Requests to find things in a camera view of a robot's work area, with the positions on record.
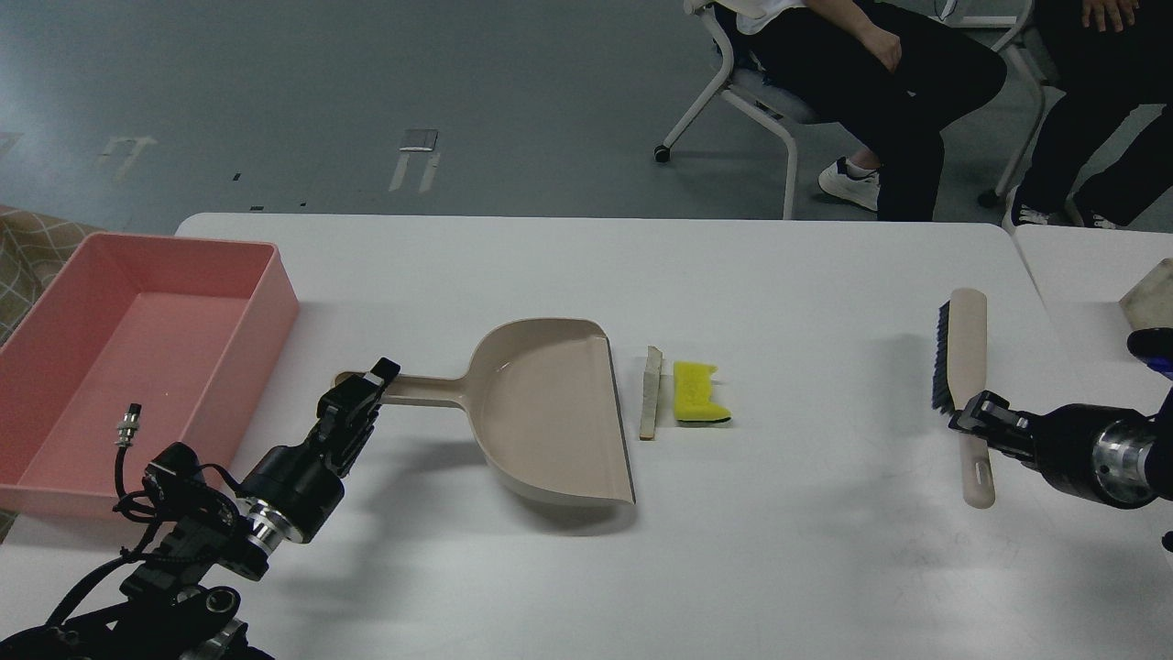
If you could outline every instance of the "metal connector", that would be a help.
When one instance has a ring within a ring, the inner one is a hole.
[[[115,441],[120,448],[130,448],[134,445],[131,441],[135,438],[135,434],[138,433],[138,415],[142,414],[143,407],[137,403],[130,404],[127,409],[127,415],[122,417],[122,423],[118,424],[118,440]]]

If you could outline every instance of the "pink plastic bin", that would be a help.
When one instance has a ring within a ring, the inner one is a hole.
[[[0,347],[0,508],[115,516],[131,403],[128,490],[176,441],[228,465],[297,312],[276,245],[89,236]]]

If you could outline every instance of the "black pants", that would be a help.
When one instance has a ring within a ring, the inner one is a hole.
[[[880,156],[880,219],[931,220],[944,161],[941,129],[997,95],[1005,63],[927,16],[856,2],[872,22],[900,36],[895,74],[807,8],[782,12],[748,36],[748,46],[777,84],[842,123]]]
[[[1055,212],[1092,154],[1143,103],[1164,111],[1133,140],[1116,163],[1076,192],[1079,206],[1128,224],[1173,185],[1173,2],[1148,0],[1137,25],[1100,33],[1083,27],[1079,0],[1038,0],[1035,22],[1059,69],[1065,91],[1038,134],[1019,199]]]

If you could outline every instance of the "black bristles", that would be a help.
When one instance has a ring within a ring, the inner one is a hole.
[[[954,408],[952,394],[949,392],[949,301],[941,305],[937,319],[937,361],[933,368],[933,408],[942,415],[957,413]]]

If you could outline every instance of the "shoe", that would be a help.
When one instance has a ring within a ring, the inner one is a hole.
[[[819,188],[828,195],[847,199],[874,212],[876,199],[880,197],[880,170],[872,170],[862,178],[855,178],[847,173],[847,157],[840,156],[838,161],[830,163],[830,166],[819,172]]]
[[[1120,229],[1121,226],[1124,226],[1121,224],[1112,222],[1111,219],[1101,216],[1100,213],[1089,207],[1085,207],[1079,203],[1079,199],[1073,198],[1071,200],[1069,212],[1071,212],[1071,215],[1073,216],[1071,218],[1072,222],[1074,222],[1076,224],[1080,224],[1083,226],[1094,226],[1097,229]]]
[[[1051,224],[1051,213],[1035,210],[1018,199],[1018,186],[1006,196],[1006,213],[1002,216],[1002,227],[1013,233],[1023,224]]]

